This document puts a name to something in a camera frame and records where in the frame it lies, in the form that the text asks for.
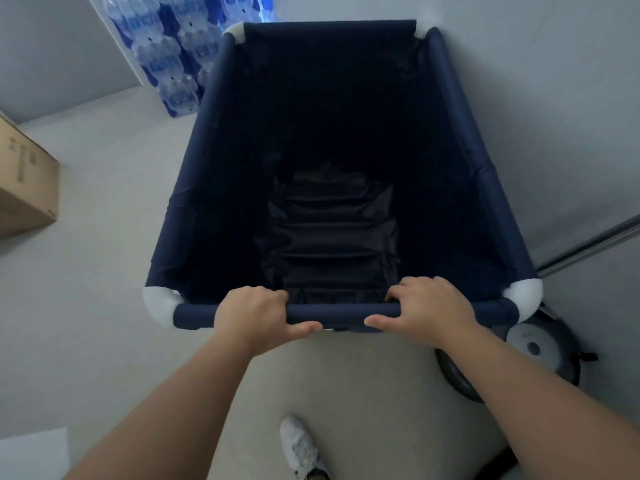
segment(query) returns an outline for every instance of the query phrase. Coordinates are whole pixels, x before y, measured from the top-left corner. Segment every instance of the navy blue fabric wagon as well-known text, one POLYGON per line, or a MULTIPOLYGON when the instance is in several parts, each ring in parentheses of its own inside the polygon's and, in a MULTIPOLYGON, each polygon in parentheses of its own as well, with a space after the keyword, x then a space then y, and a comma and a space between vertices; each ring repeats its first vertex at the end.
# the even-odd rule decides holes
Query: navy blue fabric wagon
POLYGON ((443 276, 478 322, 528 318, 538 279, 439 30, 414 20, 239 23, 222 37, 145 304, 211 327, 245 285, 287 320, 370 331, 403 276, 443 276))

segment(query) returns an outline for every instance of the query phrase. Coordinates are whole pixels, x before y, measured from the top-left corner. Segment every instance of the white sneaker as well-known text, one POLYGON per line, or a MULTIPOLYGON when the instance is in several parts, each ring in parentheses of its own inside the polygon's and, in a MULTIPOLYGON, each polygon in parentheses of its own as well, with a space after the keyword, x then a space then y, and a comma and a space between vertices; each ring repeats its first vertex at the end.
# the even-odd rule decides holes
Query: white sneaker
POLYGON ((298 480, 331 480, 311 436, 298 419, 288 416, 282 420, 280 441, 287 463, 298 480))

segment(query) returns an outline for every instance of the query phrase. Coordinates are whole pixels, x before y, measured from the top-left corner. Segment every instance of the black wheel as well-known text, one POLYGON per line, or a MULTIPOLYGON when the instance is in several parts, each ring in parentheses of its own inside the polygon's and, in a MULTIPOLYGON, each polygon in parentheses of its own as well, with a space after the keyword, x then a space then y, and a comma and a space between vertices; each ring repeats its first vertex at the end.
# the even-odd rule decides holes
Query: black wheel
POLYGON ((436 349, 436 360, 438 366, 444 375, 444 379, 457 390, 460 394, 465 396, 471 401, 476 403, 484 403, 482 397, 476 392, 471 383, 467 380, 456 364, 453 363, 451 357, 449 357, 443 350, 436 349))

